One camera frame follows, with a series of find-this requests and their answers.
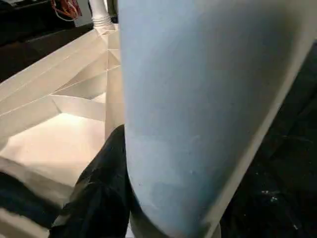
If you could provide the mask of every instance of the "light blue cylinder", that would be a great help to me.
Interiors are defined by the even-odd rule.
[[[119,1],[129,177],[167,236],[211,237],[317,36],[316,9]]]

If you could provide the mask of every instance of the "ribbed white tube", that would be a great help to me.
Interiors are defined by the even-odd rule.
[[[92,10],[92,21],[94,28],[99,34],[105,33],[107,30],[114,30],[114,25],[111,22],[111,18],[106,10],[104,0],[89,0]]]

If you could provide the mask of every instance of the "black plastic bag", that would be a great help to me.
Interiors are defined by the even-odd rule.
[[[124,126],[113,131],[82,172],[50,238],[123,238],[130,214]]]

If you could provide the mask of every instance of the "black surface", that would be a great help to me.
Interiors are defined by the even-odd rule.
[[[24,0],[13,7],[0,9],[0,46],[25,37],[73,28],[74,22],[56,17],[49,0]]]
[[[0,47],[0,83],[92,29],[89,24]]]
[[[317,45],[221,220],[224,238],[317,237]]]

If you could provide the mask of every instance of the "white paper structure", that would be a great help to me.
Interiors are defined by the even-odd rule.
[[[117,30],[92,30],[0,84],[1,170],[62,205],[105,136],[123,123],[121,86]],[[106,111],[105,103],[114,104]],[[34,175],[55,182],[55,190]],[[48,235],[4,210],[0,221],[25,235]]]

